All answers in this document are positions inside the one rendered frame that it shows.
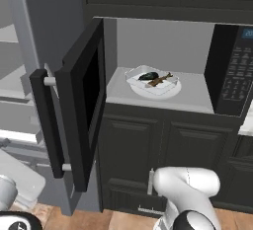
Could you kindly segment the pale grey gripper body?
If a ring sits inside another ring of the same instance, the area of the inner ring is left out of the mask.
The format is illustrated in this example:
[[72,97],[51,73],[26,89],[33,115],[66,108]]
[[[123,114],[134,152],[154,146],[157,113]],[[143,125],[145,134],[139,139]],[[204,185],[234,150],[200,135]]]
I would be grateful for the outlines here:
[[0,149],[0,208],[33,208],[44,187],[42,175]]

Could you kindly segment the black microwave door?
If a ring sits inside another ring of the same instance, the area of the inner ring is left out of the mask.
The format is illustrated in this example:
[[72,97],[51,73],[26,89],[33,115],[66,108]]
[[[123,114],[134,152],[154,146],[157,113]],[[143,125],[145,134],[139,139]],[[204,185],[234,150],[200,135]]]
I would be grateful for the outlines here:
[[94,19],[55,72],[73,183],[88,188],[106,101],[104,22]]

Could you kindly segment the dark lower cupboard door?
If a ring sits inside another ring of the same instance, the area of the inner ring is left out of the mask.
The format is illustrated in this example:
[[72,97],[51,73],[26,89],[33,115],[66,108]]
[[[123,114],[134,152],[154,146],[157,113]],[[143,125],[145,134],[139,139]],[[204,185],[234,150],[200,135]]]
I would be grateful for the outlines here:
[[237,136],[218,174],[221,187],[214,206],[253,214],[253,136]]
[[214,170],[220,190],[211,200],[225,202],[225,154],[237,136],[239,123],[233,119],[215,122],[161,121],[156,168],[195,167]]
[[152,190],[147,194],[149,171],[156,170],[161,122],[153,118],[105,115],[99,136],[103,206],[132,214],[152,207],[164,211],[166,199]]

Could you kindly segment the dark eggplant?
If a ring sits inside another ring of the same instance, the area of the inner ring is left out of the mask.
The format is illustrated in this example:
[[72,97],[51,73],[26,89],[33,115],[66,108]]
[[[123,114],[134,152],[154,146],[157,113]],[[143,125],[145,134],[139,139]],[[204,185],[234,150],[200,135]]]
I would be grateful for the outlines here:
[[148,80],[154,80],[157,79],[159,77],[158,73],[156,72],[148,72],[145,74],[142,74],[141,76],[139,76],[138,80],[140,81],[148,81]]

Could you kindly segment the brown fish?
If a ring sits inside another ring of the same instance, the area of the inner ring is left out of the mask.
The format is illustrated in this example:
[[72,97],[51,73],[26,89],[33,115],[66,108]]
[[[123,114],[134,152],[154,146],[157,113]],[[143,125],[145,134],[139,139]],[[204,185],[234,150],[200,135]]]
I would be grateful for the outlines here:
[[158,84],[163,83],[164,80],[173,77],[173,75],[169,72],[166,76],[158,77],[147,83],[146,87],[156,87]]

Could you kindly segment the white microwave turntable plate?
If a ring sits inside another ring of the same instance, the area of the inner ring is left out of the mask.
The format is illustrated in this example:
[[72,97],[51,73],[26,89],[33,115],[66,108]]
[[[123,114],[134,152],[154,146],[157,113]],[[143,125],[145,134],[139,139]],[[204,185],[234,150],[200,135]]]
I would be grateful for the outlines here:
[[147,81],[138,81],[135,78],[127,80],[131,89],[141,97],[151,100],[166,100],[177,95],[182,88],[178,77],[173,76],[158,84],[156,87],[146,87]]

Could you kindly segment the black microwave oven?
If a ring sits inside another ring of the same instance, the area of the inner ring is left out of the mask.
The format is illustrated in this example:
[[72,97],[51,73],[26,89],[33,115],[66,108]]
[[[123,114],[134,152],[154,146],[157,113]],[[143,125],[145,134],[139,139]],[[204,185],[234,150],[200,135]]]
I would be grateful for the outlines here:
[[[105,18],[107,101],[112,104],[241,116],[251,102],[253,26]],[[166,100],[135,93],[126,72],[172,72],[181,91]]]

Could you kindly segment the grey fridge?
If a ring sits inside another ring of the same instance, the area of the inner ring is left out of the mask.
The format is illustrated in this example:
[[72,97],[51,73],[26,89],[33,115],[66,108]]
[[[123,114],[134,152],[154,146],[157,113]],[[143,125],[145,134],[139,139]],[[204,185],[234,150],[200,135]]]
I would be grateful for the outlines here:
[[[62,66],[63,56],[84,31],[82,1],[7,0],[7,3],[26,68],[25,89],[31,92],[29,76],[32,72],[46,69],[48,76],[54,76],[54,72]],[[64,160],[68,164],[67,143],[56,88],[48,88],[53,99]],[[56,197],[61,213],[71,216],[76,208],[100,211],[95,167],[92,168],[91,185],[86,193],[74,190],[72,172],[63,174],[61,179],[51,178],[51,181],[54,180],[54,191],[51,189],[48,192],[49,198]]]

